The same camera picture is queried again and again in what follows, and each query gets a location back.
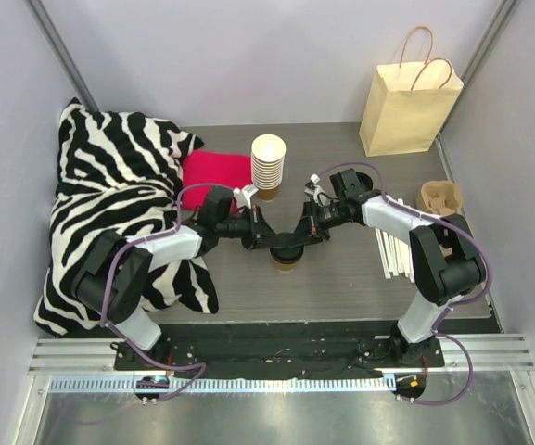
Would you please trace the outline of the black plastic cup lid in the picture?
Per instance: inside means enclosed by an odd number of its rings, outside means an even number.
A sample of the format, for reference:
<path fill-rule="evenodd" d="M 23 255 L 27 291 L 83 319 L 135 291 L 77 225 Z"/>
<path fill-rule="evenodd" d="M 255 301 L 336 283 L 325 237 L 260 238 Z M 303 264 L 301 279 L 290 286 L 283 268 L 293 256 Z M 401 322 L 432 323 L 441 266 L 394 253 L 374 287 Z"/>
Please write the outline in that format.
<path fill-rule="evenodd" d="M 304 247 L 300 246 L 300 247 L 292 247 L 292 248 L 288 248 L 288 247 L 270 248 L 269 251 L 270 251 L 270 254 L 273 252 L 277 254 L 278 256 L 282 256 L 282 257 L 293 257 L 298 254 L 302 254 L 303 256 Z"/>

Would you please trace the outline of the brown paper coffee cup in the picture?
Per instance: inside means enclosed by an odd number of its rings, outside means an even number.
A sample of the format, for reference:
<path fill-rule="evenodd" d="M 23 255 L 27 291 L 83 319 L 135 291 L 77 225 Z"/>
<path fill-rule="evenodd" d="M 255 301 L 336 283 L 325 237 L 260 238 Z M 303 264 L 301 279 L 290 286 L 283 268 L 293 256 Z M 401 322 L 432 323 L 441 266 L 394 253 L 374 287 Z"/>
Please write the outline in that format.
<path fill-rule="evenodd" d="M 294 270 L 302 258 L 302 254 L 295 255 L 293 257 L 282 257 L 275 253 L 271 253 L 274 267 L 283 273 L 291 272 Z"/>

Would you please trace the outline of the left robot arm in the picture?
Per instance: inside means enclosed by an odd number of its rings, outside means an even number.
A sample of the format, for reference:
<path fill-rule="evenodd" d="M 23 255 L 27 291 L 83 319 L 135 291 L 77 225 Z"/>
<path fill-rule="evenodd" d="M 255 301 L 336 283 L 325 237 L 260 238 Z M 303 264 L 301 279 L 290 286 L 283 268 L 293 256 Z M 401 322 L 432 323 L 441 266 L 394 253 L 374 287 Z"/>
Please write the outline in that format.
<path fill-rule="evenodd" d="M 140 306 L 148 274 L 177 261 L 205 255 L 222 238 L 238 238 L 245 249 L 284 248 L 287 236 L 269 227 L 261 209 L 244 197 L 255 187 L 231 190 L 214 186 L 195 218 L 142 237 L 103 232 L 71 284 L 72 295 L 100 315 L 100 323 L 130 341 L 135 358 L 149 370 L 167 360 L 161 330 Z"/>

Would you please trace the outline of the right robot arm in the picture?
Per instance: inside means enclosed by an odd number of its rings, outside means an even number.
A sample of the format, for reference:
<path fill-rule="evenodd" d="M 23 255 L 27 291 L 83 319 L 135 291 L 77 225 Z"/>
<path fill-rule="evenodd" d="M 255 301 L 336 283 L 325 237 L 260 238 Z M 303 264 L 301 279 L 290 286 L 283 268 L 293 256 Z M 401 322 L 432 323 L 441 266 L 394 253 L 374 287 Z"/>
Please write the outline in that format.
<path fill-rule="evenodd" d="M 316 175 L 305 185 L 310 199 L 285 245 L 301 248 L 325 241 L 329 229 L 345 223 L 376 229 L 406 244 L 417 291 L 407 312 L 391 327 L 387 355 L 398 365 L 411 365 L 448 312 L 464 305 L 465 296 L 477 286 L 490 285 L 490 267 L 464 217 L 439 217 L 405 206 L 354 169 L 331 175 L 330 182 L 333 197 L 322 192 Z"/>

